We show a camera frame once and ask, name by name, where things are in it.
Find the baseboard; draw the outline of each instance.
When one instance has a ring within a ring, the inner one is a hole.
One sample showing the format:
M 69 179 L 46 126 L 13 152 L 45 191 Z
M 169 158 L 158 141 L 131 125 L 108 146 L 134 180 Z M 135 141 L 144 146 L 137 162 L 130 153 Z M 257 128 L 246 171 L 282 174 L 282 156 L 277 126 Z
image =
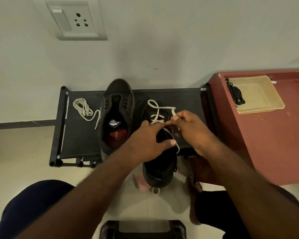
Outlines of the baseboard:
M 0 123 L 0 129 L 39 127 L 39 126 L 54 126 L 55 123 L 56 123 L 56 120 L 27 121 L 27 122 L 6 122 L 6 123 Z

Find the coiled white shoelace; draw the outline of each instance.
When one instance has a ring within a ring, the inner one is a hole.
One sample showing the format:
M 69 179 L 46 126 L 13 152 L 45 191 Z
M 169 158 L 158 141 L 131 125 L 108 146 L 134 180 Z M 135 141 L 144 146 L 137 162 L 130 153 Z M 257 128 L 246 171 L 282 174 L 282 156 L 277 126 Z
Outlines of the coiled white shoelace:
M 147 104 L 148 104 L 150 107 L 152 107 L 152 108 L 156 108 L 156 109 L 157 109 L 157 113 L 151 115 L 151 117 L 155 117 L 153 120 L 151 120 L 151 121 L 152 121 L 152 122 L 151 122 L 151 125 L 154 125 L 155 123 L 158 123 L 158 122 L 161 122 L 161 123 L 164 123 L 164 122 L 165 122 L 165 120 L 164 120 L 165 117 L 159 114 L 159 110 L 160 110 L 160 109 L 171 109 L 171 113 L 172 113 L 172 115 L 173 115 L 173 116 L 176 116 L 176 113 L 175 113 L 175 109 L 176 109 L 176 107 L 172 107 L 172 106 L 158 106 L 158 104 L 157 104 L 157 102 L 156 102 L 155 100 L 148 100 L 148 101 L 147 101 Z M 167 128 L 163 128 L 163 129 L 164 129 L 166 132 L 168 132 L 168 133 L 171 135 L 171 137 L 174 139 L 173 134 L 172 134 Z M 176 146 L 177 146 L 177 148 L 178 148 L 178 151 L 177 151 L 176 154 L 178 154 L 180 148 L 179 148 L 179 146 L 178 146 L 177 143 L 176 143 Z
M 96 110 L 95 112 L 93 112 L 92 109 L 89 108 L 89 105 L 88 105 L 88 103 L 86 102 L 86 100 L 84 98 L 76 99 L 73 102 L 73 106 L 74 106 L 75 109 L 77 109 L 79 114 L 87 121 L 92 121 L 95 118 L 96 113 L 99 113 L 99 117 L 98 117 L 98 120 L 96 121 L 96 126 L 94 128 L 94 129 L 96 129 L 96 127 L 98 126 L 98 124 L 100 122 L 100 119 L 101 119 L 101 111 Z M 93 117 L 89 120 L 85 116 L 93 116 Z

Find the person's left hand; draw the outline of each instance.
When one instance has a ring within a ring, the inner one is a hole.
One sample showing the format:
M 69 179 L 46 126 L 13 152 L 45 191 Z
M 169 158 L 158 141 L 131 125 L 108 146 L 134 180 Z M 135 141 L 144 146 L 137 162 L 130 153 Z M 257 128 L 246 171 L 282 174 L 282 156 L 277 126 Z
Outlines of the person's left hand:
M 156 142 L 156 135 L 164 128 L 165 123 L 150 125 L 148 121 L 143 121 L 140 128 L 120 147 L 118 151 L 128 154 L 128 156 L 139 165 L 158 157 L 164 150 L 176 145 L 173 139 Z

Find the insole logo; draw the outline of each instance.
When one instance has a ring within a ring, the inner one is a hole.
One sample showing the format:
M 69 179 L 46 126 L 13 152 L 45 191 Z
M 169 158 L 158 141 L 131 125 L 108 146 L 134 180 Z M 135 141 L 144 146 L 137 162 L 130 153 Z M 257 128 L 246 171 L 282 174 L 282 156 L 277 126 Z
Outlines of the insole logo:
M 109 125 L 111 127 L 117 127 L 119 124 L 121 124 L 121 122 L 117 122 L 115 120 L 112 120 L 112 121 L 109 122 Z

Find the yellow tray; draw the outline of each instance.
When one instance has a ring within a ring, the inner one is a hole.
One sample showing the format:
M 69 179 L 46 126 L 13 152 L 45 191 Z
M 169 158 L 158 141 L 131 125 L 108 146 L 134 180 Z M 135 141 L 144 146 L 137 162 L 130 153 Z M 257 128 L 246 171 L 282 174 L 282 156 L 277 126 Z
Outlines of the yellow tray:
M 239 114 L 270 112 L 285 108 L 268 76 L 231 78 L 229 82 L 240 89 L 246 101 L 245 104 L 237 105 Z

